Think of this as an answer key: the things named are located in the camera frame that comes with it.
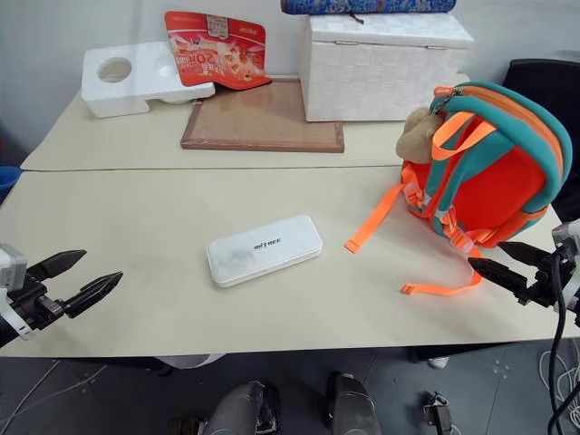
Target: red snack bag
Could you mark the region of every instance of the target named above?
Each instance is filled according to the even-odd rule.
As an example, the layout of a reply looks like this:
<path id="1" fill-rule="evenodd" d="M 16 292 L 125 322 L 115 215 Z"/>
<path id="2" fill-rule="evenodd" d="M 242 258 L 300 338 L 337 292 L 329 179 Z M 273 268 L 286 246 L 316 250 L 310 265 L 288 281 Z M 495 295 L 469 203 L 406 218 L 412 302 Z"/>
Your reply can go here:
<path id="1" fill-rule="evenodd" d="M 266 31 L 261 25 L 170 11 L 165 26 L 184 86 L 217 82 L 242 90 L 271 82 L 264 75 Z"/>

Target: white woven storage box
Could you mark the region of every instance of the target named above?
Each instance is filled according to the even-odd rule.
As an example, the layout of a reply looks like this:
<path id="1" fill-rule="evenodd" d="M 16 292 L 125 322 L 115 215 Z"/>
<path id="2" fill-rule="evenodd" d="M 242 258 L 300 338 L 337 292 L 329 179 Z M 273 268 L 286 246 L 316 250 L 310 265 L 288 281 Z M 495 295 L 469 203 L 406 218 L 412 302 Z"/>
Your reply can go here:
<path id="1" fill-rule="evenodd" d="M 306 19 L 300 81 L 308 121 L 400 121 L 452 85 L 473 39 L 450 14 Z"/>

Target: white box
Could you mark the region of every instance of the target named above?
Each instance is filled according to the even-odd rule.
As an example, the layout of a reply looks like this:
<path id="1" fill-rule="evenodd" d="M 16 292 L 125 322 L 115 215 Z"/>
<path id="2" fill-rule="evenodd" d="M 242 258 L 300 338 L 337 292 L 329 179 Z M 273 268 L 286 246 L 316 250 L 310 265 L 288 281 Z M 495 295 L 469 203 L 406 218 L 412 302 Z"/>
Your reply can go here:
<path id="1" fill-rule="evenodd" d="M 473 39 L 450 14 L 306 19 L 300 81 L 308 121 L 401 121 L 453 85 Z"/>
<path id="2" fill-rule="evenodd" d="M 314 258 L 322 250 L 312 219 L 300 215 L 216 240 L 207 254 L 212 278 L 229 287 Z"/>

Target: white wall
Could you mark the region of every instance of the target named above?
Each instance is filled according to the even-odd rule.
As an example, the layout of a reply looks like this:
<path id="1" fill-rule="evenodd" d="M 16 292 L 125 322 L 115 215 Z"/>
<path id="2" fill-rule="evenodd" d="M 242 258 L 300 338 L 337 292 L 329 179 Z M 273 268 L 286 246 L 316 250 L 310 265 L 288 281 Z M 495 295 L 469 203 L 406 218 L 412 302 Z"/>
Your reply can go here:
<path id="1" fill-rule="evenodd" d="M 303 17 L 277 0 L 0 0 L 0 126 L 3 162 L 18 161 L 50 130 L 81 84 L 86 50 L 166 38 L 163 14 L 191 10 L 266 28 L 266 69 L 296 73 Z M 458 0 L 453 14 L 476 40 L 463 70 L 503 79 L 508 61 L 580 61 L 578 0 Z"/>

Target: backpack buckle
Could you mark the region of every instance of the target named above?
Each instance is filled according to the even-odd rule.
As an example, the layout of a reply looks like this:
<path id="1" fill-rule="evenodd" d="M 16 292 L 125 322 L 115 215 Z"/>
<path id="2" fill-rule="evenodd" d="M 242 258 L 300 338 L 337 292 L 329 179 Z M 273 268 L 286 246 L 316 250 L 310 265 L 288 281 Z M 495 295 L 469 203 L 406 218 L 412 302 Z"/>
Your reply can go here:
<path id="1" fill-rule="evenodd" d="M 421 209 L 423 207 L 423 190 L 415 183 L 408 183 L 402 189 L 402 194 L 411 207 Z"/>
<path id="2" fill-rule="evenodd" d="M 449 242 L 453 247 L 466 254 L 473 248 L 474 242 L 468 234 L 457 225 L 457 218 L 455 217 L 455 208 L 451 207 L 446 212 L 437 210 L 435 216 L 443 225 L 443 232 L 449 238 Z"/>

